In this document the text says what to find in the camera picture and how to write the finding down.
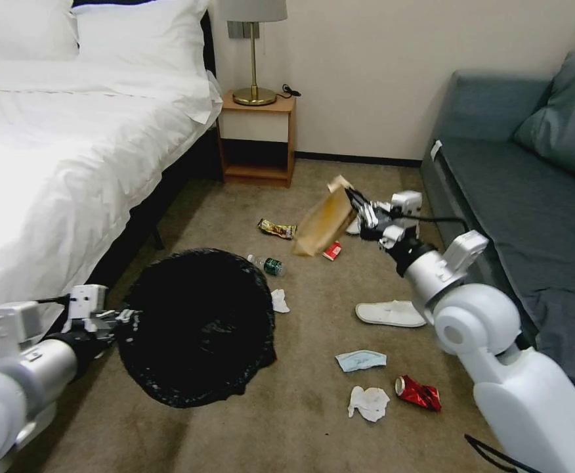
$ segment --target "bed leg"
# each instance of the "bed leg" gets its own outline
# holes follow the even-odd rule
[[[163,240],[161,238],[161,234],[158,233],[157,227],[154,227],[154,230],[152,230],[152,236],[154,237],[154,247],[157,250],[164,250],[165,244],[163,243]]]

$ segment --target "baseboard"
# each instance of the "baseboard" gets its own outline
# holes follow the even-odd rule
[[[375,158],[373,156],[351,156],[348,154],[328,154],[313,153],[309,151],[296,151],[295,158],[319,160],[319,161],[337,161],[350,162],[356,164],[379,164],[380,166],[402,166],[405,168],[421,167],[421,160],[404,160],[396,158]]]

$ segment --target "white duvet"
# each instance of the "white duvet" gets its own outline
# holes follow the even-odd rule
[[[219,102],[206,78],[0,62],[0,304],[86,281]]]

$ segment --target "blue face mask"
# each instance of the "blue face mask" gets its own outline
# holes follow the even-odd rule
[[[370,350],[342,353],[341,355],[336,355],[335,358],[344,372],[369,369],[375,366],[386,366],[386,355]]]

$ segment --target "slipper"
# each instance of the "slipper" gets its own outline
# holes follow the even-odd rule
[[[362,322],[366,323],[408,328],[425,325],[425,320],[410,301],[358,304],[355,306],[355,313]]]
[[[347,233],[350,235],[360,234],[360,224],[357,217],[355,217],[355,220],[352,221],[349,227],[347,228]]]

